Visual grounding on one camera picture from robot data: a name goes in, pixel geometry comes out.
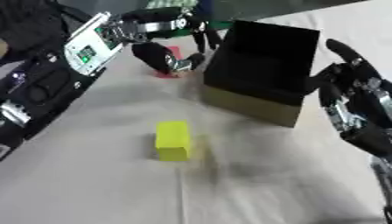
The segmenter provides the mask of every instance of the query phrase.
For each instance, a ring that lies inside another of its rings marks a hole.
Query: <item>white table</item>
[[[322,31],[314,74],[338,59],[324,44],[334,38],[392,80],[391,8],[374,0],[263,22]],[[165,42],[195,51],[190,38]],[[203,105],[198,76],[151,73],[124,51],[59,120],[1,163],[0,223],[380,223],[369,155],[339,139],[315,94],[297,127],[286,129]],[[181,119],[209,145],[199,147],[204,159],[154,160],[156,124]]]

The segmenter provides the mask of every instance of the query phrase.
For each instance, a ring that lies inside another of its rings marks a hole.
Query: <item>black box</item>
[[[294,127],[319,31],[236,21],[205,71],[205,102]]]

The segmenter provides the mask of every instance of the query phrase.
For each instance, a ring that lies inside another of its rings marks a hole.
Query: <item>table surface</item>
[[[328,38],[392,80],[392,2],[374,0],[262,20],[321,30],[312,73],[339,58]],[[195,51],[191,38],[163,41]],[[382,223],[369,155],[344,143],[305,99],[295,129],[200,103],[200,73],[164,80],[126,49],[56,122],[0,164],[0,222]],[[154,158],[158,122],[187,120],[188,163]]]

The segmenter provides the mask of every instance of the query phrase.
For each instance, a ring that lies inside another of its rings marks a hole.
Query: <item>black robotic finger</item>
[[[389,141],[387,132],[371,122],[362,122],[361,128],[342,132],[340,137],[380,158],[385,158],[392,152],[392,143]]]
[[[370,78],[381,78],[377,70],[348,45],[335,39],[328,39],[326,41],[326,47],[334,53],[337,53],[348,65],[350,65],[355,71],[355,78],[357,80],[367,82]]]
[[[200,53],[200,52],[196,52],[194,54],[192,54],[191,56],[189,56],[188,58],[186,58],[187,60],[190,60],[192,62],[192,70],[196,69],[199,65],[201,65],[201,63],[204,62],[204,60],[206,59],[206,57],[204,56],[204,54]]]
[[[355,50],[338,40],[329,38],[326,41],[326,47],[334,53],[337,53],[347,63],[352,63],[357,59],[362,59],[362,56],[360,56]]]
[[[210,29],[209,27],[206,29],[206,39],[210,48],[213,50],[215,50],[222,42],[218,32]]]
[[[335,105],[341,99],[341,92],[332,83],[326,83],[318,90],[318,98],[323,108]]]
[[[167,22],[179,18],[181,14],[181,7],[165,7],[159,9],[149,10],[133,10],[121,15],[125,22],[137,21],[140,24],[153,22]]]
[[[148,42],[133,45],[132,52],[137,58],[155,70],[164,74],[170,73],[171,69],[166,62],[166,55],[172,55],[172,52],[167,47],[158,43]]]
[[[206,51],[206,40],[204,39],[204,33],[201,31],[194,32],[193,34],[194,42],[198,47],[198,51],[200,53],[204,53]]]

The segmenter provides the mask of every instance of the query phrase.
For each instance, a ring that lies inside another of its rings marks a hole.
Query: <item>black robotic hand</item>
[[[340,137],[377,157],[392,152],[392,84],[355,50],[328,39],[328,49],[345,63],[331,64],[314,80],[319,100]]]
[[[135,10],[115,17],[108,29],[109,36],[133,43],[132,51],[136,57],[150,67],[164,73],[194,70],[205,57],[207,38],[211,49],[221,43],[217,31],[214,31],[200,10],[188,10],[181,7],[167,7],[151,10]],[[168,39],[176,36],[178,30],[189,30],[197,44],[199,53],[186,59],[176,59],[172,52],[152,39]]]

